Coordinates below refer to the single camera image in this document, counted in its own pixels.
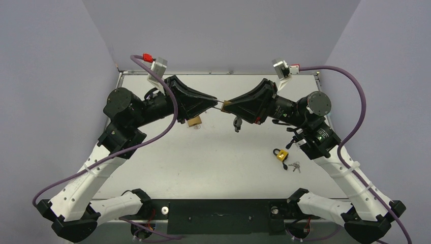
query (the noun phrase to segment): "purple cable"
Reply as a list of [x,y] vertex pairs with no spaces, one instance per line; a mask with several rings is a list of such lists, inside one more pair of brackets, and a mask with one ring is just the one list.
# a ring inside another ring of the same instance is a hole
[[[136,145],[136,146],[132,146],[132,147],[129,147],[129,148],[126,148],[126,149],[123,149],[123,150],[121,150],[121,151],[118,151],[118,152],[116,152],[116,153],[114,153],[114,154],[111,154],[111,155],[109,155],[109,156],[107,156],[107,157],[105,157],[104,159],[101,159],[100,161],[98,161],[97,163],[94,163],[93,165],[91,165],[91,166],[89,166],[88,167],[88,169],[93,169],[93,168],[96,168],[97,166],[99,166],[99,165],[101,165],[101,164],[103,164],[103,163],[105,163],[106,161],[108,161],[108,160],[110,160],[110,159],[113,159],[113,158],[115,158],[115,157],[117,157],[117,156],[119,156],[119,155],[121,155],[121,154],[124,154],[124,153],[127,153],[128,151],[132,151],[132,150],[136,150],[136,149],[138,149],[138,148],[140,148],[140,147],[143,147],[143,146],[146,146],[146,145],[148,145],[148,144],[150,144],[150,143],[153,143],[153,142],[155,142],[155,141],[157,141],[157,140],[159,140],[160,138],[162,138],[164,135],[166,135],[171,129],[172,129],[172,127],[174,126],[174,124],[175,124],[175,122],[176,122],[176,119],[177,119],[177,117],[178,117],[178,105],[177,105],[177,101],[176,101],[176,99],[175,99],[175,96],[174,96],[174,94],[173,94],[173,92],[171,91],[171,89],[169,88],[169,86],[163,81],[163,79],[161,79],[155,72],[153,72],[150,68],[148,68],[145,64],[143,64],[141,61],[139,61],[139,59],[143,59],[143,57],[141,57],[141,56],[139,56],[139,55],[131,55],[130,56],[130,59],[133,61],[133,62],[135,62],[137,65],[139,65],[141,68],[143,68],[146,72],[148,72],[150,75],[152,75],[154,78],[156,78],[156,80],[163,86],[163,88],[167,91],[167,93],[168,93],[168,95],[169,95],[169,97],[171,98],[171,100],[172,100],[172,104],[173,104],[173,107],[174,107],[174,117],[172,118],[172,121],[171,121],[171,123],[169,124],[169,126],[162,132],[162,133],[160,133],[160,135],[158,135],[158,136],[156,136],[156,137],[154,137],[154,138],[152,138],[152,139],[150,139],[150,140],[148,140],[148,141],[146,141],[146,142],[143,142],[143,143],[141,143],[141,144],[138,144],[138,145]],[[45,187],[45,188],[43,188],[40,192],[38,192],[35,196],[34,196],[34,198],[33,198],[33,200],[32,200],[32,204],[33,204],[33,206],[34,207],[36,207],[37,206],[37,204],[36,204],[36,201],[37,201],[37,198],[40,196],[40,195],[42,195],[44,192],[46,192],[46,191],[48,191],[49,189],[51,189],[51,188],[53,188],[53,187],[56,187],[56,186],[58,186],[58,185],[60,185],[60,184],[63,184],[63,183],[65,183],[65,182],[68,182],[68,181],[70,181],[70,180],[72,180],[72,179],[74,179],[74,178],[77,178],[77,177],[79,177],[79,176],[81,176],[81,175],[83,175],[85,172],[87,172],[87,170],[82,170],[82,171],[80,171],[80,172],[78,172],[78,173],[76,173],[76,174],[74,174],[74,175],[71,175],[71,176],[69,176],[69,177],[67,177],[67,178],[65,178],[65,179],[62,179],[62,180],[59,180],[59,181],[57,181],[57,182],[55,182],[55,183],[53,183],[53,184],[51,184],[51,185],[49,185],[49,186],[47,186],[47,187]],[[173,239],[177,239],[177,237],[171,237],[171,236],[168,236],[168,235],[165,235],[165,234],[162,234],[162,233],[158,233],[158,232],[155,232],[155,231],[152,231],[154,234],[157,234],[157,235],[161,235],[161,236],[164,236],[164,237],[167,237],[167,238],[173,238]]]
[[[347,169],[350,169],[350,165],[347,164],[346,161],[341,156],[341,148],[346,144],[346,142],[348,142],[350,140],[350,138],[353,137],[353,135],[356,134],[356,132],[359,130],[359,128],[361,127],[361,125],[365,119],[366,100],[365,100],[365,93],[364,93],[361,85],[359,84],[359,82],[356,80],[356,78],[352,74],[350,74],[349,72],[347,72],[341,68],[335,67],[335,66],[323,65],[323,66],[299,67],[299,70],[300,71],[308,71],[308,70],[333,70],[333,71],[337,71],[337,72],[345,75],[347,78],[349,78],[353,82],[353,84],[355,85],[356,89],[358,90],[359,97],[361,99],[361,114],[359,116],[359,120],[356,123],[355,128],[353,128],[353,130],[347,135],[347,137],[344,138],[343,141],[341,141],[341,143],[339,144],[338,149],[337,149],[338,158],[340,159],[340,161],[343,163],[343,165]],[[356,170],[353,170],[352,173],[362,182],[362,184],[365,187],[369,187],[369,185],[364,180],[364,178],[358,172],[356,172]],[[401,220],[399,220],[399,218],[391,210],[391,208],[388,206],[388,204],[386,204],[385,201],[383,201],[383,199],[372,188],[369,188],[369,191],[371,192],[371,194],[374,197],[377,198],[377,200],[379,200],[379,202],[385,207],[385,209],[389,212],[389,214],[391,214],[391,216],[397,222],[397,224],[399,225],[399,227],[403,231],[404,236],[406,236],[407,243],[412,244],[412,239],[410,238],[410,235],[407,232],[407,229],[405,228],[405,226],[402,224]]]
[[[331,233],[330,235],[327,235],[327,236],[324,236],[324,237],[316,237],[316,238],[310,238],[310,239],[302,239],[302,241],[318,241],[318,240],[327,240],[327,239],[332,238],[333,236],[335,236],[335,235],[336,235],[340,230],[341,230],[341,226],[337,225],[337,229],[336,229],[333,233]],[[300,238],[293,236],[293,235],[289,232],[289,230],[286,230],[286,231],[287,231],[287,233],[289,233],[289,235],[291,235],[292,237],[294,237],[294,238],[295,238],[295,240],[301,240]]]
[[143,226],[143,225],[141,225],[141,224],[138,224],[138,223],[136,223],[136,222],[133,222],[133,221],[131,221],[131,220],[128,220],[128,219],[125,219],[125,218],[123,218],[123,217],[121,217],[121,218],[118,218],[119,220],[122,220],[122,221],[126,221],[127,223],[129,223],[129,224],[132,224],[132,225],[134,225],[134,226],[136,226],[136,227],[139,227],[139,228],[141,228],[141,229],[144,229],[144,230],[146,230],[146,231],[149,231],[149,232],[151,232],[151,233],[154,233],[154,234],[156,234],[156,235],[159,235],[159,236],[162,236],[162,237],[165,237],[165,238],[167,238],[167,239],[162,239],[162,240],[142,240],[143,242],[164,242],[164,241],[168,241],[168,240],[180,240],[180,239],[182,239],[182,236],[174,236],[174,235],[168,235],[168,234],[164,234],[164,233],[161,233],[161,232],[157,232],[157,231],[155,231],[155,230],[151,230],[151,229],[149,229],[149,228],[147,228],[147,227],[145,227],[145,226]]

